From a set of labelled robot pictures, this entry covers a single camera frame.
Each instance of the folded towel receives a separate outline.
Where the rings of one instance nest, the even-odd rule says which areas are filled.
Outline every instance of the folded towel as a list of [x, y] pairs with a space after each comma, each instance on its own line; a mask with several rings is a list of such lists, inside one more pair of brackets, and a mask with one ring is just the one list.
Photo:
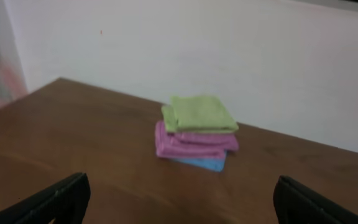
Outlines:
[[237, 123], [215, 96], [171, 97], [171, 106], [162, 107], [168, 132], [232, 133]]
[[182, 162], [189, 165], [202, 167], [205, 169], [221, 172], [224, 167], [225, 159], [173, 159], [174, 161]]
[[227, 150], [238, 150], [239, 144], [234, 134], [200, 134], [200, 133], [173, 133], [175, 139], [184, 143], [219, 146]]
[[224, 159], [224, 149], [216, 149], [194, 144], [172, 144], [174, 136], [168, 135], [162, 121], [155, 125], [155, 145], [157, 156], [172, 159]]

